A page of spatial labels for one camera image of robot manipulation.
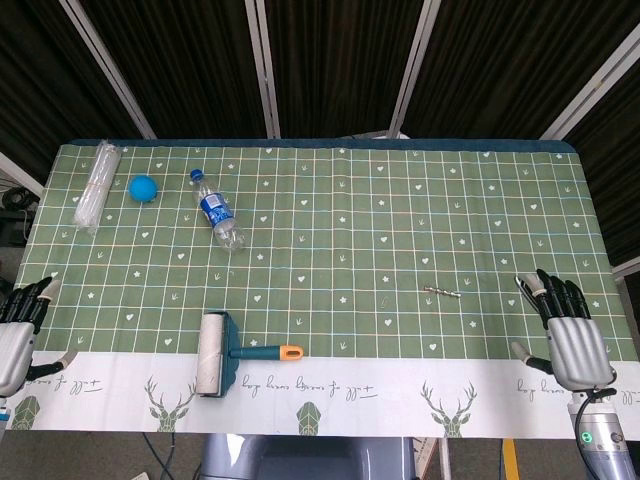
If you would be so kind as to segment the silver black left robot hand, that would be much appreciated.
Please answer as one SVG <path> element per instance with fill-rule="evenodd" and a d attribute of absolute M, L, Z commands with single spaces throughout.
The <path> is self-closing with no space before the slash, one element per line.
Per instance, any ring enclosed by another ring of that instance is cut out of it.
<path fill-rule="evenodd" d="M 1 302 L 1 400 L 15 395 L 26 382 L 54 375 L 76 358 L 76 350 L 68 350 L 49 364 L 35 365 L 33 352 L 36 339 L 47 315 L 49 304 L 56 299 L 61 281 L 49 276 L 39 282 L 13 290 Z"/>

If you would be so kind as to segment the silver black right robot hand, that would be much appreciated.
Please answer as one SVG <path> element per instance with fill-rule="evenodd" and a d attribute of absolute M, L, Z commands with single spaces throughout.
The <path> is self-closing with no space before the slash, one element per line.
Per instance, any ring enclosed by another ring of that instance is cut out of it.
<path fill-rule="evenodd" d="M 513 341 L 511 350 L 516 358 L 552 375 L 571 392 L 602 390 L 613 384 L 617 373 L 578 285 L 542 269 L 516 275 L 514 281 L 541 319 L 550 355 L 548 359 L 536 357 Z"/>

